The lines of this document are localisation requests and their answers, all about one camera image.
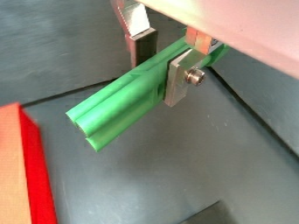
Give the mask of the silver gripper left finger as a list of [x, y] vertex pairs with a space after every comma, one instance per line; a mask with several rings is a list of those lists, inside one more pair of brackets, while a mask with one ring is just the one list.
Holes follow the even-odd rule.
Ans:
[[136, 0], [110, 0], [126, 35], [131, 67], [156, 54], [158, 30], [151, 27], [146, 6]]

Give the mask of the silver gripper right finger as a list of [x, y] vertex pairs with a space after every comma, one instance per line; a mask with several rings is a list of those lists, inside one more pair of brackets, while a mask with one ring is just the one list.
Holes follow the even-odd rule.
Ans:
[[223, 54], [223, 43], [211, 35], [187, 27], [183, 50], [170, 61], [164, 103], [172, 107], [187, 95], [190, 85], [199, 86], [204, 81], [202, 69], [210, 67]]

